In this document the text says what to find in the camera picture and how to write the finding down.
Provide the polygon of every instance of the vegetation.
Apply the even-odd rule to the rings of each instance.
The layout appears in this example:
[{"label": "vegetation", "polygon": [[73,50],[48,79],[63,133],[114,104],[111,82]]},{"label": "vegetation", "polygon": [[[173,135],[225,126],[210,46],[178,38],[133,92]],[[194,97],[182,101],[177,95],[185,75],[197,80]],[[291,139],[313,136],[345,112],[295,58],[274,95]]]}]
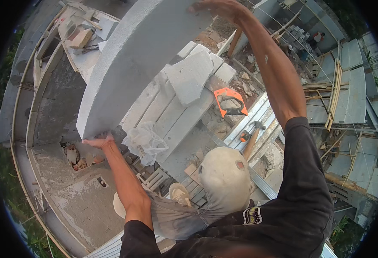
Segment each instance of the vegetation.
[{"label": "vegetation", "polygon": [[10,78],[12,62],[14,61],[18,43],[20,42],[23,33],[24,29],[22,28],[14,34],[14,37],[11,39],[10,47],[7,49],[7,54],[0,65],[0,110],[4,98],[4,92]]},{"label": "vegetation", "polygon": [[[34,215],[18,180],[11,151],[3,147],[0,147],[0,190],[4,196],[5,205],[10,210],[14,221],[22,223]],[[27,237],[22,237],[28,247],[38,257],[51,257],[46,232],[40,223],[35,218],[32,218],[25,222],[23,227]],[[65,257],[52,240],[50,240],[50,246],[55,258]]]},{"label": "vegetation", "polygon": [[350,0],[324,0],[334,11],[339,23],[351,39],[361,38],[368,31],[367,23]]},{"label": "vegetation", "polygon": [[349,258],[360,244],[366,231],[357,223],[344,216],[330,236],[330,243],[338,258]]}]

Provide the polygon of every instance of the orange saw handle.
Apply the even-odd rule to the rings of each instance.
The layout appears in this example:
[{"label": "orange saw handle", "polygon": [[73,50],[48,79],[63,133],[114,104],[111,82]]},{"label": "orange saw handle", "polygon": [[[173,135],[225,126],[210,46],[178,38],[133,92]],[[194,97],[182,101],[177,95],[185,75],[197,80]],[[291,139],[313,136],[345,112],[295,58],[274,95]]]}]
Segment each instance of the orange saw handle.
[{"label": "orange saw handle", "polygon": [[[244,116],[248,116],[248,111],[246,110],[246,107],[245,107],[245,104],[243,102],[242,96],[239,93],[237,93],[236,91],[231,90],[229,88],[223,88],[223,89],[214,91],[214,94],[215,94],[216,102],[217,102],[217,105],[219,107],[220,114],[222,115],[222,118],[225,115],[230,115],[230,116],[244,115]],[[241,107],[239,107],[239,108],[228,107],[226,109],[223,109],[220,106],[223,101],[230,100],[230,99],[234,99],[236,102],[238,102],[241,105]]]}]

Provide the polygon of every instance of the forearm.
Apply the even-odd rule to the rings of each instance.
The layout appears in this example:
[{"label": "forearm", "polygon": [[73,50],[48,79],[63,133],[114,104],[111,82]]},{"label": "forearm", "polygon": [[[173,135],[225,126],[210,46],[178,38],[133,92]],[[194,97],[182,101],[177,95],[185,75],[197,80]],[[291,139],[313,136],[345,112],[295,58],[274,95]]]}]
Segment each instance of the forearm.
[{"label": "forearm", "polygon": [[269,102],[282,128],[293,117],[306,117],[304,91],[288,57],[248,9],[244,8],[235,22],[251,44]]},{"label": "forearm", "polygon": [[119,199],[126,210],[126,222],[139,220],[153,230],[151,201],[140,181],[123,158],[115,142],[106,144],[103,151],[112,169]]}]

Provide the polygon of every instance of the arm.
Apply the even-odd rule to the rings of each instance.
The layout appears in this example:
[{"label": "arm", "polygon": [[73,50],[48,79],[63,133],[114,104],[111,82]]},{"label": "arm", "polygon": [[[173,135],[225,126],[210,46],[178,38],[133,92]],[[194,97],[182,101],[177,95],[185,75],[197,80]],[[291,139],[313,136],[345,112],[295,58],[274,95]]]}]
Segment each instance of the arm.
[{"label": "arm", "polygon": [[138,220],[153,230],[151,201],[120,153],[111,133],[105,139],[83,140],[83,143],[102,149],[106,155],[113,172],[119,199],[126,210],[125,223]]},{"label": "arm", "polygon": [[246,7],[235,0],[203,0],[193,8],[192,11],[209,8],[212,15],[222,15],[242,28],[254,51],[271,107],[283,129],[289,119],[307,116],[304,90],[294,66]]}]

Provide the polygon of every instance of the beige sneaker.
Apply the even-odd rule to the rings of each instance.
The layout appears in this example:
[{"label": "beige sneaker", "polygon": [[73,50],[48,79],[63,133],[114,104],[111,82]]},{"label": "beige sneaker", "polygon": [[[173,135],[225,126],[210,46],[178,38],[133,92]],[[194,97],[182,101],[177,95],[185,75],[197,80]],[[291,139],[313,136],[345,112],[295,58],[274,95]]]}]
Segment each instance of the beige sneaker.
[{"label": "beige sneaker", "polygon": [[173,183],[169,187],[169,194],[172,200],[177,201],[182,206],[192,207],[189,200],[189,193],[180,183]]}]

